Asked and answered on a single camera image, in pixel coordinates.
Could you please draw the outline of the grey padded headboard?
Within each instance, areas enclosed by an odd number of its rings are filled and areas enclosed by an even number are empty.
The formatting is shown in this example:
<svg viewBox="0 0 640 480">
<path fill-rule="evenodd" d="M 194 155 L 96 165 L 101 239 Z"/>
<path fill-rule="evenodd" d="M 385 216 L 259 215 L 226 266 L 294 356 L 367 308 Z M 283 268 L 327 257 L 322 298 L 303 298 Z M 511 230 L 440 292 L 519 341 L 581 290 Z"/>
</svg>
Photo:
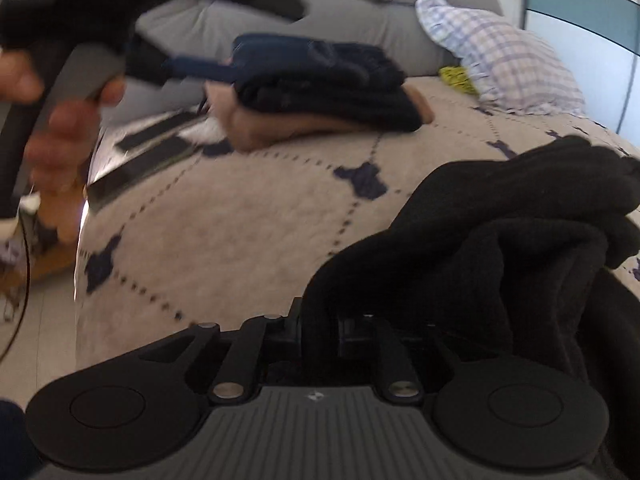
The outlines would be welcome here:
<svg viewBox="0 0 640 480">
<path fill-rule="evenodd" d="M 453 6 L 502 12 L 498 0 L 446 0 Z M 382 48 L 410 77 L 434 76 L 451 54 L 416 17 L 416 0 L 305 0 L 306 15 L 289 22 L 222 0 L 172 0 L 145 13 L 137 31 L 171 54 L 226 60 L 237 36 L 270 32 Z"/>
</svg>

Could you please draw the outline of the folded dark navy clothes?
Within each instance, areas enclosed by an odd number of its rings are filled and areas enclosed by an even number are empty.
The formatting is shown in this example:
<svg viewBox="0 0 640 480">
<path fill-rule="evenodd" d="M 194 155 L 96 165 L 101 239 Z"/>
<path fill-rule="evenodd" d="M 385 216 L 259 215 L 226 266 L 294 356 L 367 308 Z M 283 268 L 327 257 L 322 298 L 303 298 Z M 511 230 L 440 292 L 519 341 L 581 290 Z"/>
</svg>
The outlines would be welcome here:
<svg viewBox="0 0 640 480">
<path fill-rule="evenodd" d="M 231 84 L 240 103 L 255 112 L 326 115 L 398 132 L 422 125 L 402 88 L 405 73 L 370 44 L 245 34 L 233 41 L 228 64 L 179 55 L 163 68 L 171 79 Z"/>
</svg>

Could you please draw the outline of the yellow green small item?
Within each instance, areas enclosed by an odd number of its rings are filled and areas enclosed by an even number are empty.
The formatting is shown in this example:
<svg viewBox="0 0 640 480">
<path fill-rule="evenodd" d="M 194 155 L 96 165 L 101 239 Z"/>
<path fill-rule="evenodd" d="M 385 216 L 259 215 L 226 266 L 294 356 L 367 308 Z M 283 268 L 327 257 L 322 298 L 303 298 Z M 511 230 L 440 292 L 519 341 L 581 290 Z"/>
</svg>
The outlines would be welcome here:
<svg viewBox="0 0 640 480">
<path fill-rule="evenodd" d="M 438 74 L 444 84 L 457 92 L 468 94 L 469 96 L 478 96 L 478 91 L 472 84 L 464 67 L 444 66 L 438 71 Z"/>
</svg>

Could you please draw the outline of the beige patterned bedspread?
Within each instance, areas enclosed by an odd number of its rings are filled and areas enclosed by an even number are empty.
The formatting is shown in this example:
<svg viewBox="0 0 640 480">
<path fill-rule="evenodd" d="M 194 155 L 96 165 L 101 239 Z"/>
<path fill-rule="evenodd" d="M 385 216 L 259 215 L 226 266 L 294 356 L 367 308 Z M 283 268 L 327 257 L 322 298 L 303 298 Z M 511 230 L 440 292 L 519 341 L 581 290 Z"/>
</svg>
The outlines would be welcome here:
<svg viewBox="0 0 640 480">
<path fill-rule="evenodd" d="M 241 154 L 209 119 L 184 134 L 194 154 L 87 207 L 75 275 L 78 366 L 193 323 L 234 330 L 285 312 L 322 263 L 387 228 L 446 162 L 505 160 L 569 134 L 638 154 L 585 118 L 484 110 L 435 77 L 412 85 L 435 113 L 415 133 L 307 136 Z"/>
</svg>

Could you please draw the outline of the black fleece garment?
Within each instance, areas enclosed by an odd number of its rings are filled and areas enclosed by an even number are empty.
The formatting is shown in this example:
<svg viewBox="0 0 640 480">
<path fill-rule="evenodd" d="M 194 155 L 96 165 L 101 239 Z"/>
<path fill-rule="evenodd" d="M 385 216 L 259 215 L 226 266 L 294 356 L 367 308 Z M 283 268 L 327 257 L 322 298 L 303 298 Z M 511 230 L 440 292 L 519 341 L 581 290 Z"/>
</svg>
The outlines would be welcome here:
<svg viewBox="0 0 640 480">
<path fill-rule="evenodd" d="M 639 474 L 639 291 L 616 270 L 638 256 L 638 159 L 566 136 L 503 162 L 435 169 L 390 227 L 314 274 L 302 352 L 341 352 L 338 324 L 442 330 L 460 361 L 520 356 L 588 382 L 612 416 L 597 464 Z"/>
</svg>

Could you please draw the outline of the plaid pillow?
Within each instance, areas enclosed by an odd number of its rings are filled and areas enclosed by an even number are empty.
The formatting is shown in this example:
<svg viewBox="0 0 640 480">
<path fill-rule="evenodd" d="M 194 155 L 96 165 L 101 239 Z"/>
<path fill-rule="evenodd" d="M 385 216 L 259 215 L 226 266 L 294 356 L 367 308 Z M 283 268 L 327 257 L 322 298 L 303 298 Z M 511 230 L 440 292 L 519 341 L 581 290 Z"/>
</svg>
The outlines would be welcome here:
<svg viewBox="0 0 640 480">
<path fill-rule="evenodd" d="M 418 0 L 416 16 L 427 36 L 460 61 L 483 105 L 517 115 L 586 114 L 573 73 L 528 30 L 446 0 Z"/>
</svg>

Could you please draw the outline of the white teal wardrobe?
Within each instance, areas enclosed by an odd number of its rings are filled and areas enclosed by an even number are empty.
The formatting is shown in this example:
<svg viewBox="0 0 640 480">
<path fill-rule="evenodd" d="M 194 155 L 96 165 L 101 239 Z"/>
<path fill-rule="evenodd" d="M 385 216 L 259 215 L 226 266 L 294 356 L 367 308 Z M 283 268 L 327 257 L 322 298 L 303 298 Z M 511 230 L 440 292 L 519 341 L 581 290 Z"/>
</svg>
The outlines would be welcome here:
<svg viewBox="0 0 640 480">
<path fill-rule="evenodd" d="M 639 0 L 526 0 L 525 28 L 572 71 L 587 115 L 639 143 Z"/>
</svg>

